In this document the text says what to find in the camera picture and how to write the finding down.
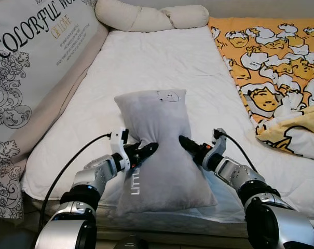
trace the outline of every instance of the bed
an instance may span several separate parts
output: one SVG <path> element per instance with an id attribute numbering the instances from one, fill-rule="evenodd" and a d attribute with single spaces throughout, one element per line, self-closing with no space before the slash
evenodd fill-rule
<path id="1" fill-rule="evenodd" d="M 212 129 L 223 128 L 241 144 L 267 183 L 277 188 L 282 198 L 306 215 L 314 226 L 314 160 L 271 149 L 256 139 L 234 80 L 211 41 L 212 34 L 207 26 L 151 33 L 111 31 L 64 113 L 35 146 L 27 161 L 21 186 L 34 205 L 40 208 L 47 186 L 83 145 L 124 125 L 114 96 L 140 90 L 180 88 L 187 90 L 192 138 L 199 143 L 210 143 Z M 78 170 L 110 152 L 109 142 L 104 140 L 81 154 L 54 189 L 47 214 L 55 211 L 57 200 L 70 188 Z M 232 143 L 227 144 L 224 155 L 247 163 Z M 100 231 L 107 231 L 99 237 L 115 238 L 117 233 L 144 231 L 159 233 L 164 238 L 163 232 L 174 233 L 174 236 L 190 233 L 238 237 L 239 241 L 245 238 L 244 212 L 236 193 L 212 173 L 204 174 L 219 202 L 217 206 L 119 217 L 115 210 L 124 182 L 124 174 L 120 174 L 107 183 L 99 202 L 97 224 Z M 245 242 L 240 245 L 242 242 L 239 247 L 247 248 Z"/>

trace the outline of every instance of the blanket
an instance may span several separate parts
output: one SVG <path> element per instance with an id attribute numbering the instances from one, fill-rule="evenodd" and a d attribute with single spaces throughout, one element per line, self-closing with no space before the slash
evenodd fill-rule
<path id="1" fill-rule="evenodd" d="M 314 159 L 314 18 L 210 17 L 208 26 L 256 137 Z"/>

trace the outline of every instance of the white wall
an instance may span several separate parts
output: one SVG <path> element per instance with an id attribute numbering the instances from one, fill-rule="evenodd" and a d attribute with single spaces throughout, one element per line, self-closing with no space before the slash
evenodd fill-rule
<path id="1" fill-rule="evenodd" d="M 200 4 L 212 17 L 314 17 L 314 0 L 122 0 L 143 7 L 161 9 L 176 5 Z"/>

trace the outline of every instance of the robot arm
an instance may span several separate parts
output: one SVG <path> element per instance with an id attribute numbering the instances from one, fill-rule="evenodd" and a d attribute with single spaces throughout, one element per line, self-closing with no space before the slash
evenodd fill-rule
<path id="1" fill-rule="evenodd" d="M 128 130 L 112 132 L 112 155 L 105 155 L 88 163 L 77 172 L 69 192 L 63 194 L 60 207 L 42 229 L 35 249 L 94 249 L 97 236 L 95 211 L 106 183 L 117 172 L 134 168 L 158 148 L 150 143 L 139 149 L 139 143 L 124 145 Z"/>
<path id="2" fill-rule="evenodd" d="M 235 189 L 245 212 L 249 242 L 254 249 L 314 249 L 314 228 L 310 221 L 284 202 L 276 189 L 252 168 L 222 154 L 226 148 L 224 130 L 214 130 L 213 144 L 198 145 L 187 137 L 179 141 L 206 171 Z"/>

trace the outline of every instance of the cylindrical pillow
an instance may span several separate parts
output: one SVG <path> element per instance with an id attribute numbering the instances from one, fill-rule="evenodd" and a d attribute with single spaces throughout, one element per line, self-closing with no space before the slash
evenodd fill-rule
<path id="1" fill-rule="evenodd" d="M 168 17 L 157 9 L 118 0 L 98 0 L 95 15 L 102 23 L 122 31 L 152 32 L 173 28 Z"/>
<path id="2" fill-rule="evenodd" d="M 167 7 L 160 12 L 169 18 L 176 29 L 203 27 L 209 21 L 209 12 L 201 5 Z"/>

